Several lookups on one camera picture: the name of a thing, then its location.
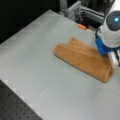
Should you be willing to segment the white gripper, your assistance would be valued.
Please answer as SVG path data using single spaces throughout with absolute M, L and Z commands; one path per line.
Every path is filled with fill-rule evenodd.
M 110 50 L 108 52 L 108 56 L 113 69 L 120 67 L 120 50 L 116 49 Z

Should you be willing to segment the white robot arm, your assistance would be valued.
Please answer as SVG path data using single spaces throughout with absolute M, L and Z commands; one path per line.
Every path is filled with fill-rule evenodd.
M 120 10 L 110 12 L 102 26 L 102 41 L 111 48 L 108 53 L 113 68 L 120 66 Z

